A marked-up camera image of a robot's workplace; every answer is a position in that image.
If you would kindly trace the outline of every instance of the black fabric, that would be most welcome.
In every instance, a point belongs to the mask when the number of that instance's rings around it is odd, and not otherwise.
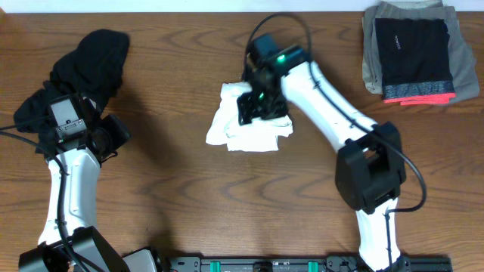
[[[44,88],[23,102],[14,114],[15,124],[48,116],[50,102],[66,94],[89,97],[102,112],[121,86],[128,47],[129,37],[125,33],[107,29],[89,33],[76,50],[54,64]],[[46,119],[20,127],[18,131],[39,133],[40,143],[46,144],[53,139],[54,125]]]
[[[449,90],[439,93],[454,92],[448,64],[449,34],[444,20],[377,18],[375,31],[383,89],[388,85],[450,82],[450,87],[442,85]],[[420,95],[435,94],[435,88],[417,87]]]

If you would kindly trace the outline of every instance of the white fabric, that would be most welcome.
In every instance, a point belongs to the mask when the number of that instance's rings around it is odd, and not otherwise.
[[[252,88],[247,82],[222,85],[220,92],[222,102],[206,134],[207,144],[227,144],[228,151],[277,151],[279,150],[278,136],[288,137],[293,133],[293,123],[288,116],[271,120],[255,118],[252,124],[240,126],[237,98],[249,91],[252,91]]]

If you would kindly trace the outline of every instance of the green indicator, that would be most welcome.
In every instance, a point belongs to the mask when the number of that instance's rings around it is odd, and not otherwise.
[[[317,261],[308,262],[308,272],[318,272],[318,262]]]
[[[281,55],[278,57],[278,62],[284,62],[286,60],[286,55]]]
[[[210,263],[210,272],[220,272],[220,262],[212,261]]]

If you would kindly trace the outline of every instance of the wooden tabletop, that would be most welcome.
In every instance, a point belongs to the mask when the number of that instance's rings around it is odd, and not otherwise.
[[[205,144],[223,82],[236,82],[244,46],[267,14],[8,14],[0,23],[0,125],[48,79],[53,64],[89,32],[127,32],[123,86],[107,112],[134,137],[103,165],[98,229],[120,254],[154,246],[165,255],[326,255],[358,252],[355,212],[334,184],[336,156],[291,107],[294,133],[278,152],[228,152]],[[423,172],[428,200],[398,215],[397,240],[411,255],[448,255],[455,270],[484,266],[484,97],[450,107],[384,104],[361,80],[363,13],[302,14],[315,59],[349,102],[391,121]],[[484,88],[484,13],[459,13]],[[294,22],[271,31],[305,44]],[[48,211],[50,174],[32,147],[0,138],[0,270],[17,270]],[[408,171],[400,207],[420,199]]]

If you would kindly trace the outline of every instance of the black cable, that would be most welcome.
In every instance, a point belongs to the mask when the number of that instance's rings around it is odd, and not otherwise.
[[[252,41],[252,38],[256,34],[257,30],[262,26],[262,24],[264,24],[268,20],[272,19],[273,17],[278,17],[278,16],[293,18],[295,21],[299,22],[302,25],[302,27],[304,28],[304,30],[306,31],[306,38],[307,38],[307,42],[308,42],[309,73],[311,75],[311,79],[314,82],[316,88],[319,90],[319,92],[321,92],[321,94],[324,96],[324,98],[326,98],[326,100],[331,104],[331,106],[333,106],[339,113],[341,113],[341,115],[343,115],[346,119],[348,119],[348,121],[352,125],[354,125],[358,129],[360,129],[364,133],[369,134],[374,140],[376,140],[377,142],[382,144],[384,147],[386,147],[389,150],[391,150],[392,152],[394,152],[397,156],[401,157],[405,161],[405,163],[407,163],[407,165],[411,168],[411,170],[415,173],[415,176],[419,180],[420,186],[422,188],[422,198],[417,205],[415,205],[411,208],[389,209],[389,210],[386,210],[385,214],[384,214],[385,219],[386,219],[386,236],[387,236],[387,246],[388,246],[387,250],[388,250],[388,258],[389,258],[389,270],[392,270],[392,250],[390,248],[391,240],[390,240],[390,235],[389,235],[389,219],[390,219],[389,214],[392,213],[392,212],[395,212],[395,213],[397,213],[397,212],[415,212],[418,209],[422,208],[422,206],[424,206],[424,203],[427,200],[427,186],[425,185],[424,177],[422,176],[422,174],[418,170],[417,166],[402,151],[400,151],[398,148],[394,147],[393,144],[390,143],[387,139],[382,138],[378,134],[375,134],[373,131],[370,131],[369,129],[367,129],[364,126],[357,123],[353,118],[351,118],[348,114],[346,114],[343,110],[341,110],[341,108],[338,107],[338,105],[333,100],[331,100],[331,98],[329,98],[329,96],[322,90],[319,81],[316,79],[314,73],[312,72],[312,61],[313,61],[313,59],[312,59],[311,30],[309,29],[306,22],[303,19],[301,19],[300,17],[298,17],[297,15],[292,14],[292,13],[287,13],[287,12],[275,13],[275,14],[267,16],[264,20],[262,20],[256,26],[256,28],[250,34],[249,41],[247,42],[247,46],[246,46],[246,49],[245,49],[244,72],[242,74],[242,79],[244,79],[245,73],[246,73],[247,53],[248,53],[247,50],[248,50],[250,42]]]
[[[70,247],[69,242],[67,241],[67,229],[65,228],[65,223],[64,223],[64,193],[65,193],[65,188],[66,188],[66,169],[64,168],[64,165],[62,162],[54,156],[50,151],[48,151],[47,148],[43,147],[40,144],[37,144],[27,138],[8,133],[8,132],[3,132],[0,131],[0,135],[7,136],[13,139],[17,139],[19,141],[22,141],[24,143],[30,144],[37,149],[41,150],[45,155],[47,155],[49,158],[53,159],[57,165],[59,166],[59,172],[60,172],[60,188],[59,188],[59,197],[57,199],[57,219],[55,223],[57,224],[57,228],[59,229],[59,235],[60,235],[60,240],[62,241],[62,245],[67,251],[67,254],[72,258],[73,261],[76,262],[85,272],[89,272],[89,269],[77,258],[77,254],[74,252],[74,250]]]
[[[30,125],[34,122],[43,121],[43,120],[46,120],[46,119],[49,119],[49,118],[50,118],[50,116],[44,116],[44,117],[36,118],[36,119],[30,120],[30,121],[27,121],[27,122],[18,123],[16,125],[8,125],[8,126],[5,126],[3,128],[0,128],[0,131],[6,130],[6,129],[11,129],[11,128],[20,128],[20,127],[23,127],[25,125]]]

